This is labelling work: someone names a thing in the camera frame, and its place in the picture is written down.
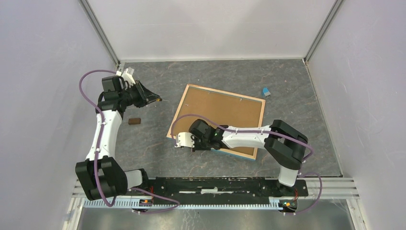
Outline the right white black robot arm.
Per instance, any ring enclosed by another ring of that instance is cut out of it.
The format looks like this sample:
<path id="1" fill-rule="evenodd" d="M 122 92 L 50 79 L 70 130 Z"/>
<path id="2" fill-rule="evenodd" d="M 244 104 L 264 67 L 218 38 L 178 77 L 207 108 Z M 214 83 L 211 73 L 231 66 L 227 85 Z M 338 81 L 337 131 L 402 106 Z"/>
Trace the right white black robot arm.
<path id="1" fill-rule="evenodd" d="M 280 165 L 277 191 L 288 196 L 296 189 L 296 178 L 310 149 L 308 138 L 282 120 L 269 126 L 241 128 L 222 125 L 210 126 L 202 119 L 189 128 L 194 141 L 193 150 L 257 148 L 266 150 Z"/>

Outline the blue picture frame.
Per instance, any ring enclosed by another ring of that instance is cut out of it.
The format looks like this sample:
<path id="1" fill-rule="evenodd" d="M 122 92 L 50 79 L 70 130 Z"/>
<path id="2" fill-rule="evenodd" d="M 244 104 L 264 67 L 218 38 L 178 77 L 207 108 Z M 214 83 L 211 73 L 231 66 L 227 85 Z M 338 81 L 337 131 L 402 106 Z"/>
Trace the blue picture frame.
<path id="1" fill-rule="evenodd" d="M 197 119 L 213 127 L 261 127 L 265 104 L 264 99 L 187 84 L 171 122 L 173 134 L 187 132 Z"/>

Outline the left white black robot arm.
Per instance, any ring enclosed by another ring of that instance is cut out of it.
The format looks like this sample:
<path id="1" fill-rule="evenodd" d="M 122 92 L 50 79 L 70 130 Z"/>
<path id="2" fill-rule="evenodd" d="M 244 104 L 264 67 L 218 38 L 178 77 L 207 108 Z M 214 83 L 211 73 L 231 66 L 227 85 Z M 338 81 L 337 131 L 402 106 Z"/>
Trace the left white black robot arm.
<path id="1" fill-rule="evenodd" d="M 124 112 L 130 106 L 144 107 L 161 101 L 140 81 L 130 77 L 110 76 L 102 79 L 103 91 L 95 105 L 97 126 L 92 146 L 84 161 L 75 166 L 75 173 L 88 200 L 107 202 L 125 195 L 127 175 L 115 160 L 117 134 Z"/>

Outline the yellow handled screwdriver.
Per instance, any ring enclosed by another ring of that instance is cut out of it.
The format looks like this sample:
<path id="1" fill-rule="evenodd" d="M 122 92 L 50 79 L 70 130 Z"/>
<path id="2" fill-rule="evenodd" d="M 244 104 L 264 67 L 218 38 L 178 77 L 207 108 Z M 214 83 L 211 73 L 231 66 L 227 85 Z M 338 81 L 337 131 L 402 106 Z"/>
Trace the yellow handled screwdriver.
<path id="1" fill-rule="evenodd" d="M 169 102 L 168 100 L 163 100 L 162 98 L 156 99 L 156 102 Z"/>

